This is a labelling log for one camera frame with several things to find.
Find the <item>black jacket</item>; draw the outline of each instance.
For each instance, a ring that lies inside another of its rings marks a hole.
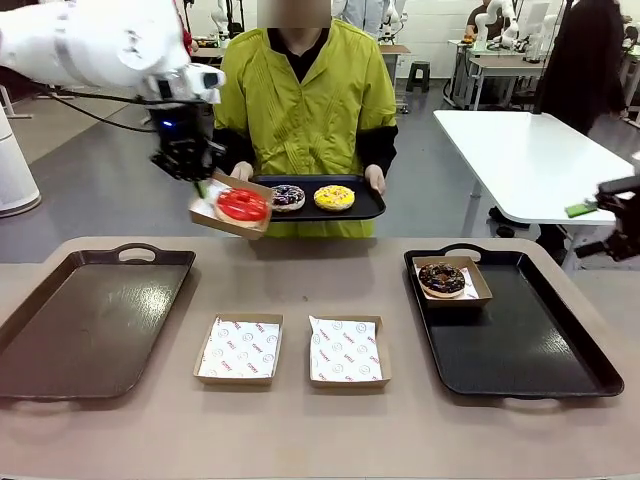
[[[599,115],[626,108],[622,16],[613,0],[581,0],[566,14],[544,76],[541,107],[586,134]]]

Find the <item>black sleeve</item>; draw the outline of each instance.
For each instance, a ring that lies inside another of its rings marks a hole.
[[[473,11],[471,12],[471,15],[469,15],[469,19],[467,20],[467,26],[473,27],[473,31],[475,33],[478,33],[478,27],[476,26],[477,15],[478,15],[478,9],[474,8]]]
[[[231,174],[238,162],[248,162],[251,165],[255,163],[256,154],[250,138],[243,137],[230,128],[221,128],[213,130],[211,139],[227,149],[224,159],[216,165],[227,175]]]
[[[369,165],[378,165],[387,175],[391,162],[396,156],[395,138],[398,127],[379,127],[356,134],[356,152],[366,169]]]

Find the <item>donut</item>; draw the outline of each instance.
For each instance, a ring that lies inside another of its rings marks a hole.
[[[304,205],[304,191],[295,185],[277,185],[273,190],[273,209],[276,212],[293,212]]]
[[[464,275],[448,263],[422,267],[418,279],[422,289],[432,297],[453,298],[464,292]]]
[[[350,208],[356,200],[356,194],[347,187],[328,185],[316,191],[313,195],[316,205],[323,210],[341,212]]]
[[[244,188],[222,192],[214,202],[213,209],[219,220],[243,228],[259,227],[269,213],[265,199]]]

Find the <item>food paper liner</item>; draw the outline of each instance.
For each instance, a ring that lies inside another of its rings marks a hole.
[[[216,318],[202,355],[201,377],[273,376],[280,325],[230,322]]]
[[[325,382],[382,380],[376,346],[376,324],[309,316],[311,379]]]

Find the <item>chocolate donut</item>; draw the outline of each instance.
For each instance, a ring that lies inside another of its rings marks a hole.
[[[418,279],[422,289],[434,297],[453,298],[464,292],[464,275],[459,269],[447,263],[422,267],[418,273]]]
[[[273,190],[273,209],[276,212],[293,212],[304,205],[304,191],[295,185],[277,185]]]

